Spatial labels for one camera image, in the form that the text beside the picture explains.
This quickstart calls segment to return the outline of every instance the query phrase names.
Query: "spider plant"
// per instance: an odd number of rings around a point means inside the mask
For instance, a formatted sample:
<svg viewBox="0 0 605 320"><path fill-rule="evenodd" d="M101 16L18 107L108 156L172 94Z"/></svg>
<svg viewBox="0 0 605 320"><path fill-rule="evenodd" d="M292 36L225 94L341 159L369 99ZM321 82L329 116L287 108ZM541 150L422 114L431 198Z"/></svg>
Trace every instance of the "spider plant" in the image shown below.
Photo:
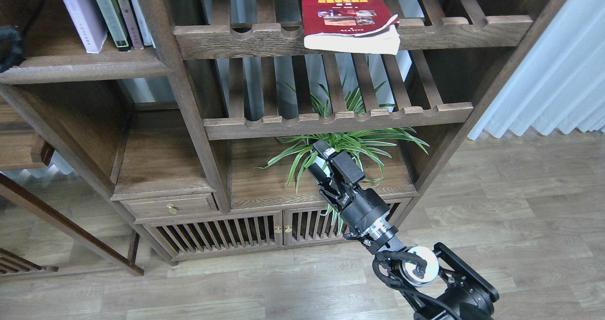
<svg viewBox="0 0 605 320"><path fill-rule="evenodd" d="M386 83L383 81L380 85L374 88L374 93L378 93L378 90ZM296 90L287 83L291 90L296 92ZM326 94L327 101L324 103L320 99L311 95L311 104L313 105L313 109L317 114L326 118L331 114L330 111L330 92L326 88L326 86L318 83L321 90ZM356 86L353 90L348 91L345 94L345 103L346 109L348 111L354 111L356 114L365 113L365 106L363 104L363 98L361 96L361 90L359 86ZM380 107L395 107L394 104L380 104ZM367 156L373 162L378 165L380 169L380 178L376 178L373 180L365 180L365 182L375 183L376 187L382 178L384 178L384 163L380 160L380 156L386 156L391 158L391 154L382 150L379 147L389 147L389 146L397 146L391 142L385 141L386 139L391 140L404 140L404 141L412 141L416 143L425 153L425 146L428 144L418 139L417 137L411 135L410 133L415 133L413 128L386 128L379 130L363 130L363 131L350 131L350 132L334 132L334 133L314 133L310 135L299 135L299 136L288 136L288 137L276 137L278 141L281 143L292 144L290 147L283 150L280 154L271 158L265 167L259 167L259 169L266 169L271 165L279 162L288 156L294 156L294 160L292 162L292 166L290 167L290 172L288 178L285 182L285 186L290 186L290 183L294 179L294 175L296 175L296 193L298 193L298 185L301 180L301 176L305 169L308 169L318 158L317 152L313 150L313 143L320 139L326 141L326 143L333 147L337 152L346 151L350 156L352 156L355 160L355 163L359 166L360 169L363 170L363 164L361 162L361 156ZM339 234L342 230L342 219L340 218L337 210L334 209L333 206L328 205L328 210L324 216L329 216L330 213L334 213L332 217L332 224L336 220L338 220L338 230Z"/></svg>

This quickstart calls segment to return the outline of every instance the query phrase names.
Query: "black robotic arm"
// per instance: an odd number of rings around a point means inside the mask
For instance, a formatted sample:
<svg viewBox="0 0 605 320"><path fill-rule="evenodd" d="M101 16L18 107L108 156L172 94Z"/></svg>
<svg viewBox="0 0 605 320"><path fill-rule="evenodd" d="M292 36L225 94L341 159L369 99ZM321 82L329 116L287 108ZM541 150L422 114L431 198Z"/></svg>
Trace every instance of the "black robotic arm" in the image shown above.
<svg viewBox="0 0 605 320"><path fill-rule="evenodd" d="M414 309L414 320L492 320L497 290L441 242L433 249L406 247L389 225L389 206L372 189L359 182L365 174L346 152L336 152L323 141L313 147L326 161L329 173L317 163L309 167L320 194L350 229L344 237L357 240L374 255L372 268L388 287L401 292ZM439 264L442 260L449 268ZM417 290L440 277L445 292L432 298Z"/></svg>

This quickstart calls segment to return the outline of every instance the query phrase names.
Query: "slatted cabinet door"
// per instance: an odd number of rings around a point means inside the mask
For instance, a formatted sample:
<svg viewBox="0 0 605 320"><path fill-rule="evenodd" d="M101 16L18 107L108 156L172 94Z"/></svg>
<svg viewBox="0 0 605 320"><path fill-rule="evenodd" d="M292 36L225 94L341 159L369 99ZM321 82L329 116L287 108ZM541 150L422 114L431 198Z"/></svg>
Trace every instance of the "slatted cabinet door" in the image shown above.
<svg viewBox="0 0 605 320"><path fill-rule="evenodd" d="M333 213L326 215L326 207L284 210L284 245L303 245L343 240L346 225L338 232L338 221Z"/></svg>
<svg viewBox="0 0 605 320"><path fill-rule="evenodd" d="M267 251L283 245L281 211L149 223L145 228L176 261Z"/></svg>

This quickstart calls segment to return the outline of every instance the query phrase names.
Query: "brass knob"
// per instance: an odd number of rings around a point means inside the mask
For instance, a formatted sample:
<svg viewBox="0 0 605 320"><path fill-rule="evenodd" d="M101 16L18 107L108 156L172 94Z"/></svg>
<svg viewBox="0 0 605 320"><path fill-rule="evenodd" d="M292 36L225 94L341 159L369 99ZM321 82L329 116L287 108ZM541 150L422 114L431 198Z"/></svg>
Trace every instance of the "brass knob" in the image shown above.
<svg viewBox="0 0 605 320"><path fill-rule="evenodd" d="M168 208L168 212L172 215L177 214L177 211L179 211L177 208L174 207L174 204L166 204L166 207Z"/></svg>

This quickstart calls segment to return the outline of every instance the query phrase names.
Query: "book cover image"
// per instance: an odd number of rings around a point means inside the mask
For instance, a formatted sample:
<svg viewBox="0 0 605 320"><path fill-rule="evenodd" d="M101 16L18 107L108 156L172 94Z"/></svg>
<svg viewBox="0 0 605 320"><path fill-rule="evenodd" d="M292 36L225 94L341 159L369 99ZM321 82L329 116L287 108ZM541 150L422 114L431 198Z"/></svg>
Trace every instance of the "book cover image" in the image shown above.
<svg viewBox="0 0 605 320"><path fill-rule="evenodd" d="M363 35L396 23L382 0L302 0L305 35Z"/></svg>

